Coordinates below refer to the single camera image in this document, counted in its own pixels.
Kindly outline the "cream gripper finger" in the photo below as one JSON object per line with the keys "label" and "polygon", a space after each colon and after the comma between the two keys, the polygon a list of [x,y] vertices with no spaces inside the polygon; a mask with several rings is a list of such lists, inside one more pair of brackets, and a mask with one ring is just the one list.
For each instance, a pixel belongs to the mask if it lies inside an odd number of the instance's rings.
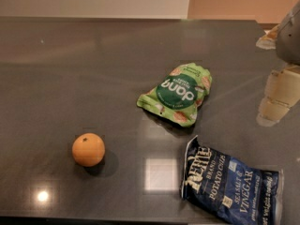
{"label": "cream gripper finger", "polygon": [[259,106],[257,122],[263,127],[277,124],[300,100],[300,67],[287,65],[273,70],[267,79],[264,98]]}
{"label": "cream gripper finger", "polygon": [[262,37],[257,40],[256,46],[265,50],[274,50],[276,48],[278,29],[279,25],[277,24],[271,30],[268,30]]}

